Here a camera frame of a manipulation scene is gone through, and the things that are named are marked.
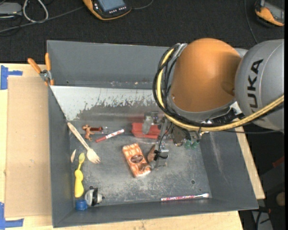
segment yellow toothbrush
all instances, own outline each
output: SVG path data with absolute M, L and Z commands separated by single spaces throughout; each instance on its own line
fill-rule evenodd
M 83 181 L 83 173 L 80 170 L 82 163 L 85 160 L 85 154 L 81 153 L 79 155 L 79 166 L 78 169 L 75 171 L 75 197 L 81 197 L 83 195 L 84 192 L 84 188 L 82 185 L 82 181 Z

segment blue tape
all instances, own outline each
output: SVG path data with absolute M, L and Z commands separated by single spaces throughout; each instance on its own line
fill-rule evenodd
M 5 228 L 22 227 L 23 223 L 24 223 L 24 219 L 5 220 L 5 218 L 4 218 L 4 203 L 0 202 L 0 230 L 5 230 Z
M 14 76 L 22 76 L 23 72 L 14 70 L 9 71 L 9 69 L 3 65 L 1 65 L 1 75 L 0 75 L 0 89 L 6 90 L 8 88 L 8 76 L 14 75 Z

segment marker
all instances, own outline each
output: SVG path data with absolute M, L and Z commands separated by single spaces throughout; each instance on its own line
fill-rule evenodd
M 174 201 L 174 200 L 184 200 L 184 199 L 194 199 L 194 198 L 208 198 L 209 193 L 200 194 L 200 195 L 186 195 L 186 196 L 177 196 L 177 197 L 162 197 L 161 201 Z
M 113 133 L 108 134 L 108 135 L 106 135 L 106 136 L 103 136 L 103 137 L 101 137 L 101 138 L 98 138 L 98 139 L 96 139 L 95 141 L 96 141 L 96 142 L 101 142 L 101 141 L 103 141 L 103 140 L 109 139 L 109 138 L 111 138 L 111 137 L 113 137 L 113 136 L 117 136 L 117 135 L 122 134 L 122 133 L 124 133 L 124 132 L 125 132 L 125 130 L 124 130 L 124 129 L 121 129 L 121 130 L 119 130 L 119 131 L 116 131 L 116 132 L 113 132 Z

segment red plastic piece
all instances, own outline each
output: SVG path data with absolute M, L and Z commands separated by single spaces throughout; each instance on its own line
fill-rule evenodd
M 131 132 L 137 138 L 149 138 L 149 139 L 158 139 L 160 135 L 160 129 L 158 125 L 151 125 L 148 134 L 143 134 L 142 132 L 143 123 L 132 123 Z

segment device screen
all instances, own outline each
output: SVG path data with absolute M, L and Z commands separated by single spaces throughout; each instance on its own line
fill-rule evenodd
M 98 0 L 98 2 L 104 12 L 117 7 L 125 6 L 125 2 L 123 0 Z
M 282 21 L 285 20 L 285 18 L 284 18 L 285 17 L 285 13 L 284 13 L 284 11 L 282 9 L 274 6 L 273 4 L 271 4 L 271 3 L 267 2 L 267 1 L 264 2 L 264 6 L 266 8 L 268 8 L 270 10 L 270 12 L 274 16 L 276 16 L 279 20 L 282 20 Z

